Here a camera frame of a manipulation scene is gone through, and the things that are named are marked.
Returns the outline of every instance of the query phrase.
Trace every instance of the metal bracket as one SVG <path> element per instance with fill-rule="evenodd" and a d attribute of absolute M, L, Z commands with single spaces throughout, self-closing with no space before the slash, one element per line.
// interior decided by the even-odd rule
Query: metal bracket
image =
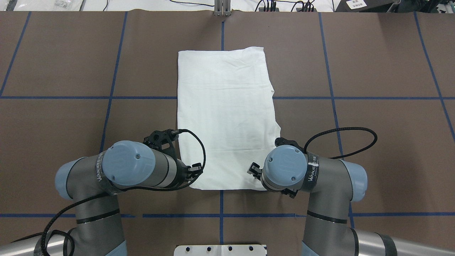
<path fill-rule="evenodd" d="M 188 245 L 177 246 L 174 256 L 267 256 L 267 245 Z"/>
<path fill-rule="evenodd" d="M 387 10 L 387 12 L 395 12 L 398 9 L 398 6 L 400 5 L 401 0 L 394 0 L 390 8 Z"/>
<path fill-rule="evenodd" d="M 215 0 L 215 16 L 230 16 L 231 0 Z"/>

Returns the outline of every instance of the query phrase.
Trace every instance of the folded white fabric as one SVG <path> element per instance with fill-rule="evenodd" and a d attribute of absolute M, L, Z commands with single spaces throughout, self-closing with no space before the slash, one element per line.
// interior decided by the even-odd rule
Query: folded white fabric
<path fill-rule="evenodd" d="M 280 136 L 273 93 L 261 47 L 179 52 L 177 126 L 193 131 L 207 152 L 192 188 L 264 190 L 247 170 L 252 162 L 263 165 Z M 178 141 L 184 163 L 202 163 L 191 135 Z"/>

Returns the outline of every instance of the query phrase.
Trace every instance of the grid line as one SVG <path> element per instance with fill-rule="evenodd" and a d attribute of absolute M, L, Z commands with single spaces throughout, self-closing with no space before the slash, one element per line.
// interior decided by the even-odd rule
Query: grid line
<path fill-rule="evenodd" d="M 25 20 L 24 27 L 22 28 L 22 32 L 20 33 L 19 40 L 17 41 L 16 48 L 14 49 L 13 56 L 11 57 L 10 65 L 8 66 L 8 70 L 6 71 L 5 78 L 3 79 L 3 84 L 0 89 L 0 97 L 2 96 L 3 91 L 5 89 L 6 81 L 8 80 L 8 77 L 10 76 L 11 68 L 13 67 L 14 60 L 16 59 L 16 54 L 17 54 L 17 51 L 19 50 L 19 46 L 20 46 L 20 43 L 22 42 L 22 38 L 24 37 L 25 29 L 27 28 L 28 21 L 30 20 L 30 16 L 31 16 L 31 11 L 29 11 L 29 13 L 27 15 L 27 19 Z"/>
<path fill-rule="evenodd" d="M 118 64 L 120 62 L 121 46 L 122 46 L 122 43 L 123 43 L 123 36 L 125 35 L 125 27 L 126 27 L 126 19 L 127 18 L 128 18 L 128 12 L 126 11 L 125 12 L 125 17 L 123 18 L 123 27 L 121 29 L 120 43 L 118 45 L 117 60 L 116 60 L 116 63 L 115 63 L 114 76 L 112 78 L 112 86 L 111 86 L 111 93 L 109 95 L 109 103 L 107 104 L 106 119 L 104 120 L 103 134 L 101 136 L 100 153 L 103 152 L 103 149 L 104 149 L 104 141 L 106 139 L 107 122 L 109 120 L 109 114 L 111 113 L 112 98 L 114 96 L 114 89 L 115 89 L 115 82 L 116 82 L 116 79 L 117 79 Z"/>
<path fill-rule="evenodd" d="M 305 218 L 295 213 L 186 213 L 186 214 L 142 214 L 142 218 Z M 455 212 L 364 212 L 353 213 L 354 217 L 421 217 L 455 216 Z M 2 213 L 0 218 L 52 218 L 53 213 Z M 122 218 L 136 218 L 136 215 L 121 214 Z M 63 218 L 75 218 L 75 214 L 63 214 Z"/>
<path fill-rule="evenodd" d="M 221 50 L 224 51 L 224 21 L 221 22 Z M 224 244 L 224 190 L 220 190 L 220 245 Z"/>
<path fill-rule="evenodd" d="M 329 57 L 328 57 L 328 54 L 327 54 L 327 46 L 325 44 L 324 26 L 323 26 L 323 23 L 322 23 L 322 15 L 321 15 L 320 12 L 318 13 L 318 16 L 319 16 L 319 26 L 321 28 L 322 47 L 324 49 L 325 67 L 326 67 L 326 70 L 327 70 L 327 78 L 328 78 L 328 81 L 329 81 L 330 100 L 332 101 L 332 109 L 333 109 L 333 113 L 334 113 L 335 127 L 338 129 L 339 128 L 339 124 L 338 124 L 338 116 L 337 116 L 337 110 L 336 110 L 336 105 L 335 105 L 335 95 L 334 95 L 334 89 L 333 89 L 333 86 L 332 86 L 332 76 L 330 75 L 330 66 L 329 66 Z M 341 144 L 341 135 L 340 135 L 339 131 L 337 131 L 337 139 L 338 139 L 338 148 L 339 148 L 340 154 L 344 155 L 343 154 L 343 145 Z M 354 225 L 354 217 L 352 216 L 351 202 L 349 202 L 348 216 L 349 216 L 349 221 L 351 223 L 351 228 L 354 228 L 355 225 Z"/>
<path fill-rule="evenodd" d="M 146 99 L 176 100 L 177 96 L 0 96 L 0 99 Z M 349 96 L 273 96 L 274 100 L 455 100 L 455 97 L 349 97 Z"/>
<path fill-rule="evenodd" d="M 449 125 L 450 133 L 452 133 L 452 138 L 455 142 L 455 132 L 452 126 L 452 122 L 450 121 L 449 114 L 447 113 L 447 109 L 445 107 L 444 99 L 442 98 L 441 89 L 439 88 L 438 80 L 436 79 L 435 72 L 433 70 L 433 65 L 431 65 L 430 57 L 428 56 L 428 52 L 425 47 L 424 39 L 422 36 L 422 31 L 420 30 L 419 19 L 417 18 L 417 12 L 414 11 L 414 19 L 415 25 L 417 26 L 417 32 L 419 33 L 420 42 L 422 43 L 422 49 L 424 50 L 425 58 L 428 62 L 428 67 L 430 68 L 431 76 L 433 77 L 433 81 L 435 82 L 436 90 L 438 91 L 439 99 L 441 100 L 442 109 L 444 110 L 445 118 L 447 119 L 447 123 Z"/>

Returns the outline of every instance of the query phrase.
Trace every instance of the white paper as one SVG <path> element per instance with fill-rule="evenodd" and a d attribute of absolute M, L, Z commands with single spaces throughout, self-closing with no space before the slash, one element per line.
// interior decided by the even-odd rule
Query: white paper
<path fill-rule="evenodd" d="M 14 10 L 79 11 L 82 0 L 17 0 Z"/>
<path fill-rule="evenodd" d="M 263 165 L 280 136 L 273 93 L 261 47 L 179 52 L 177 126 L 193 131 L 207 152 L 192 188 L 264 190 L 247 171 L 252 162 Z M 184 163 L 202 163 L 191 135 L 180 135 L 179 148 Z"/>
<path fill-rule="evenodd" d="M 351 8 L 351 10 L 367 6 L 367 4 L 364 2 L 364 0 L 350 0 L 350 1 L 346 1 L 346 4 L 348 4 L 348 6 L 349 6 L 349 8 Z"/>

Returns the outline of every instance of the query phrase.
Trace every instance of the electrical wire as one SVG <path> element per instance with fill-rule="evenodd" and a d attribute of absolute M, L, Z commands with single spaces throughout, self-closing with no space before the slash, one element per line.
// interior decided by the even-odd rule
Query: electrical wire
<path fill-rule="evenodd" d="M 70 241 L 70 245 L 71 245 L 70 253 L 67 252 L 67 248 L 63 248 L 63 256 L 73 256 L 74 249 L 76 248 L 76 243 L 74 242 L 74 238 L 70 234 L 68 234 L 66 232 L 63 232 L 63 231 L 60 231 L 60 230 L 53 230 L 52 233 L 51 233 L 51 236 L 49 237 L 49 240 L 51 239 L 51 237 L 53 235 L 61 235 L 65 239 L 68 239 Z"/>
<path fill-rule="evenodd" d="M 302 11 L 302 12 L 312 12 L 312 11 L 314 11 L 314 5 L 313 5 L 313 2 L 314 2 L 314 1 L 315 1 L 315 0 L 313 0 L 313 1 L 310 2 L 310 0 L 308 0 L 308 1 L 305 3 L 305 6 L 304 6 L 300 11 Z"/>
<path fill-rule="evenodd" d="M 41 243 L 40 243 L 41 253 L 42 253 L 44 256 L 50 256 L 49 253 L 47 252 L 47 243 L 48 243 L 49 241 L 46 241 L 46 235 L 47 235 L 47 232 L 49 232 L 49 229 L 51 228 L 52 224 L 54 224 L 54 222 L 55 222 L 62 214 L 64 214 L 64 213 L 65 213 L 66 211 L 68 211 L 69 209 L 74 208 L 74 207 L 76 207 L 76 206 L 78 206 L 78 205 L 81 205 L 81 204 L 86 203 L 86 202 L 88 202 L 88 201 L 91 201 L 91 200 L 94 200 L 94 199 L 97 199 L 97 198 L 101 198 L 101 197 L 105 197 L 105 196 L 108 196 L 108 195 L 109 195 L 108 193 L 102 193 L 102 194 L 99 194 L 99 195 L 94 195 L 94 196 L 85 198 L 85 199 L 83 199 L 83 200 L 81 200 L 81 201 L 75 202 L 75 203 L 73 203 L 72 205 L 69 205 L 69 206 L 63 208 L 61 211 L 59 211 L 59 212 L 58 212 L 58 213 L 49 221 L 49 223 L 47 223 L 46 228 L 44 228 L 43 233 L 41 234 Z M 63 235 L 63 236 L 67 237 L 67 238 L 70 240 L 70 242 L 71 242 L 71 249 L 72 249 L 72 250 L 71 250 L 71 252 L 70 252 L 69 255 L 68 255 L 68 256 L 71 256 L 71 255 L 73 254 L 73 252 L 74 252 L 74 240 L 72 239 L 72 237 L 71 237 L 68 233 L 63 232 L 63 231 L 60 231 L 60 232 L 61 232 L 60 234 L 65 233 L 66 235 L 68 235 L 68 236 L 66 236 L 66 235 Z"/>
<path fill-rule="evenodd" d="M 331 129 L 331 130 L 327 130 L 327 131 L 318 133 L 318 134 L 314 135 L 313 137 L 311 137 L 305 143 L 305 146 L 303 147 L 303 153 L 308 154 L 308 151 L 307 151 L 308 145 L 310 145 L 310 143 L 314 139 L 316 139 L 317 137 L 320 137 L 320 136 L 323 136 L 323 135 L 326 135 L 326 134 L 329 134 L 329 133 L 339 132 L 339 131 L 366 131 L 366 132 L 371 133 L 373 135 L 374 139 L 368 146 L 366 146 L 366 147 L 364 147 L 362 149 L 359 149 L 359 150 L 354 151 L 354 152 L 349 153 L 349 154 L 344 154 L 344 155 L 340 155 L 340 156 L 331 157 L 331 159 L 340 159 L 340 158 L 344 158 L 344 157 L 348 157 L 348 156 L 352 156 L 352 155 L 358 154 L 358 153 L 360 153 L 362 151 L 365 151 L 365 150 L 371 148 L 378 141 L 378 135 L 371 129 L 368 129 L 368 128 L 365 128 L 365 127 L 340 127 L 340 128 L 335 128 L 335 129 Z"/>
<path fill-rule="evenodd" d="M 201 3 L 180 2 L 180 1 L 175 1 L 175 0 L 169 0 L 169 1 L 171 1 L 172 3 L 178 3 L 178 4 L 205 5 L 205 6 L 215 7 L 215 5 L 208 5 L 208 4 L 201 4 Z"/>
<path fill-rule="evenodd" d="M 294 10 L 294 7 L 295 7 L 298 3 L 301 3 L 301 4 L 302 4 L 302 9 L 303 9 L 305 3 L 304 3 L 303 1 L 297 1 L 297 2 L 295 2 L 294 5 L 292 6 L 291 12 Z"/>
<path fill-rule="evenodd" d="M 259 5 L 261 4 L 261 2 L 264 3 L 264 9 L 265 9 L 265 2 L 264 2 L 264 0 L 260 0 L 260 1 L 258 2 L 258 5 L 256 6 L 256 9 L 254 9 L 254 11 L 257 11 L 257 10 L 258 10 L 258 7 L 259 7 Z"/>
<path fill-rule="evenodd" d="M 104 6 L 104 9 L 103 9 L 103 11 L 106 11 L 106 10 L 107 10 L 107 6 L 108 6 L 108 4 L 109 4 L 109 0 L 106 0 L 106 6 Z"/>
<path fill-rule="evenodd" d="M 43 234 L 43 232 L 39 232 L 39 233 L 35 233 L 33 235 L 30 235 L 30 236 L 24 236 L 22 238 L 19 238 L 17 240 L 12 241 L 12 243 L 19 242 L 19 241 L 22 241 L 22 240 L 27 240 L 27 239 L 30 239 L 30 238 L 33 238 L 33 237 L 37 237 L 37 236 L 40 236 L 42 234 Z"/>
<path fill-rule="evenodd" d="M 285 0 L 274 0 L 275 2 L 291 3 L 294 4 L 295 1 L 285 1 Z"/>

